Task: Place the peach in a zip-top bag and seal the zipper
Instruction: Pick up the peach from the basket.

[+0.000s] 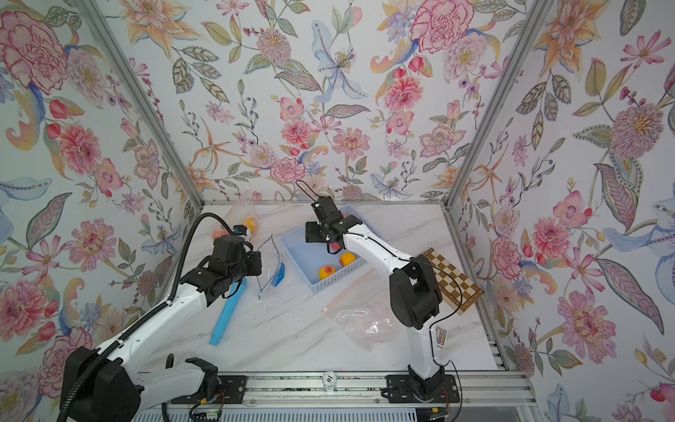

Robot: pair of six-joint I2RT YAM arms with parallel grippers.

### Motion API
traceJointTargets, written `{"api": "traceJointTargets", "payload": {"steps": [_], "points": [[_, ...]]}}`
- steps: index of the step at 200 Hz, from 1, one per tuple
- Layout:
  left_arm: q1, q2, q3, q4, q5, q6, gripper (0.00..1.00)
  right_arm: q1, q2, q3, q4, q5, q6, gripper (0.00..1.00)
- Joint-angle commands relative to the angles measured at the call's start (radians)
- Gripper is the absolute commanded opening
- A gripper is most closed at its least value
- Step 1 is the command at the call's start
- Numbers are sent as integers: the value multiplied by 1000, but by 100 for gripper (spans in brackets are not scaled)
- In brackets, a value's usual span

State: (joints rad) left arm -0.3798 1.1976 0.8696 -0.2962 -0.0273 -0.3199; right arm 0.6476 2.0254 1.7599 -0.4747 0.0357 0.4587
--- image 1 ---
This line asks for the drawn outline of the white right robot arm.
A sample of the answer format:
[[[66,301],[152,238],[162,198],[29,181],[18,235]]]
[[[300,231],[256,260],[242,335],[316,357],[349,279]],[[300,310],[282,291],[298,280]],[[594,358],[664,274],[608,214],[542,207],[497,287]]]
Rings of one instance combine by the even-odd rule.
[[[388,281],[390,308],[407,328],[411,388],[427,399],[445,376],[433,349],[432,323],[439,315],[442,295],[432,263],[424,255],[412,256],[389,245],[357,216],[345,216],[330,196],[318,197],[311,207],[316,221],[305,224],[308,243],[337,244],[363,258]]]

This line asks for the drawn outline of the clear pink-zipper zip bag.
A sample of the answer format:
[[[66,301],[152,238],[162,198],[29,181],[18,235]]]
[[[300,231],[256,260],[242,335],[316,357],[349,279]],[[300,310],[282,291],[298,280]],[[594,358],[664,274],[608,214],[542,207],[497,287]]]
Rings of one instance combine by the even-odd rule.
[[[242,220],[247,217],[256,217],[258,219],[259,229],[257,233],[251,234],[251,232],[249,232],[249,230],[244,225],[242,225]],[[244,226],[247,229],[247,237],[250,240],[254,239],[258,233],[260,233],[260,218],[254,205],[253,193],[249,190],[245,191],[234,202],[230,210],[223,215],[223,220],[228,223],[228,225],[230,225],[232,230],[235,230],[235,227],[238,225]]]

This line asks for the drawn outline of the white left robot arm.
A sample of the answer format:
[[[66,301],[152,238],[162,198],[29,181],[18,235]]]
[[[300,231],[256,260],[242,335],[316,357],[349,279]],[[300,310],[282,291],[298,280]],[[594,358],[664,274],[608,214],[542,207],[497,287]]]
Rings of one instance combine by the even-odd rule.
[[[81,346],[70,355],[59,420],[131,421],[177,397],[215,399],[224,388],[218,368],[206,360],[188,358],[153,373],[142,372],[142,366],[186,321],[234,295],[232,285],[261,273],[261,254],[251,243],[234,235],[218,237],[212,254],[180,276],[163,302],[100,346]]]

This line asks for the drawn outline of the clear blue-zipper zip bag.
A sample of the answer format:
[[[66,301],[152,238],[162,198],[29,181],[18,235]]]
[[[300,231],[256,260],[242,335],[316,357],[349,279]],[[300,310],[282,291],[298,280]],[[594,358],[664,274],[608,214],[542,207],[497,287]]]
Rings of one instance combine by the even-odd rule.
[[[271,299],[279,291],[286,276],[286,266],[273,235],[260,245],[258,251],[261,254],[262,273],[256,277],[256,282],[258,300],[263,302]]]

